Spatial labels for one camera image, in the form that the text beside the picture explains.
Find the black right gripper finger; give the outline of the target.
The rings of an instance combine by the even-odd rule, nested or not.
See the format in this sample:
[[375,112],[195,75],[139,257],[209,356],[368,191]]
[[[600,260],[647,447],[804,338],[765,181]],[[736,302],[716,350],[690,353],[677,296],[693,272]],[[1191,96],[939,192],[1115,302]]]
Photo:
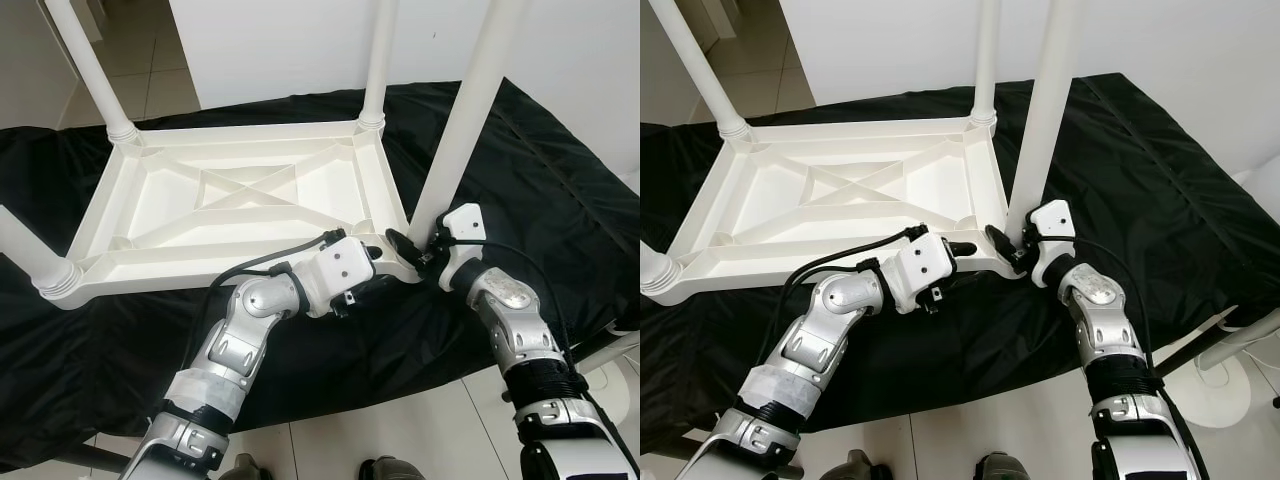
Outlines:
[[995,225],[986,227],[986,238],[995,248],[995,252],[1007,264],[1021,262],[1021,250],[1016,247],[1009,236]]
[[396,253],[412,268],[425,268],[428,256],[404,234],[396,229],[385,229],[385,238]]

